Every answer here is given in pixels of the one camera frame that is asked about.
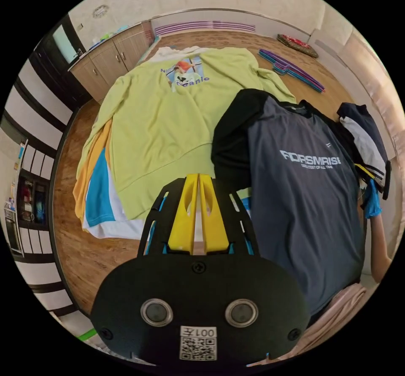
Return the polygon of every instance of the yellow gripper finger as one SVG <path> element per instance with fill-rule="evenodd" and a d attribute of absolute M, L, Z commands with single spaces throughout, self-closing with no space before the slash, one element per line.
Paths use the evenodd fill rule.
<path fill-rule="evenodd" d="M 202 238 L 206 254 L 225 251 L 229 247 L 224 222 L 209 175 L 200 175 Z"/>
<path fill-rule="evenodd" d="M 169 237 L 172 251 L 185 251 L 192 254 L 194 246 L 195 212 L 197 207 L 198 174 L 188 175 L 184 183 L 176 217 Z"/>

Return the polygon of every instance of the doorway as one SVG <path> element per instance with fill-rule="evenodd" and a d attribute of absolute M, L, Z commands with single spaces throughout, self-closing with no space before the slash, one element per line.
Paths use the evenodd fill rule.
<path fill-rule="evenodd" d="M 91 96 L 68 69 L 86 52 L 65 15 L 39 42 L 29 60 L 47 87 L 72 111 Z"/>

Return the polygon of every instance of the hand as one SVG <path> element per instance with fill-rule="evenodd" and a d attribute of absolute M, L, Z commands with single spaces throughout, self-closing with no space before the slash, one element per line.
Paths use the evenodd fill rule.
<path fill-rule="evenodd" d="M 378 197 L 378 191 L 375 187 L 373 179 L 370 180 L 364 193 L 364 203 L 362 207 L 364 209 L 364 216 L 366 219 L 378 216 L 382 212 L 382 208 L 380 207 L 380 198 Z"/>

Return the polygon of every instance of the screw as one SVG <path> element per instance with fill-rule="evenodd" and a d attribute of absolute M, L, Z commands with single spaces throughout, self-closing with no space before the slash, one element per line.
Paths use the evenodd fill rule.
<path fill-rule="evenodd" d="M 205 272 L 205 263 L 203 262 L 194 262 L 191 269 L 194 273 L 203 273 Z"/>
<path fill-rule="evenodd" d="M 104 339 L 108 341 L 113 339 L 113 333 L 108 328 L 102 328 L 100 334 Z"/>
<path fill-rule="evenodd" d="M 301 335 L 301 330 L 299 330 L 298 328 L 294 328 L 293 330 L 291 330 L 288 333 L 288 339 L 290 341 L 295 341 L 299 336 Z"/>

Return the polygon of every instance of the green tape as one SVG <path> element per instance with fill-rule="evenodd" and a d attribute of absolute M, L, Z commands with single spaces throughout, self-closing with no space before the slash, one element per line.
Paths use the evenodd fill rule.
<path fill-rule="evenodd" d="M 86 341 L 91 337 L 94 337 L 97 334 L 96 330 L 93 328 L 90 331 L 87 331 L 85 334 L 80 335 L 79 337 L 77 337 L 78 339 L 80 339 L 80 341 Z"/>

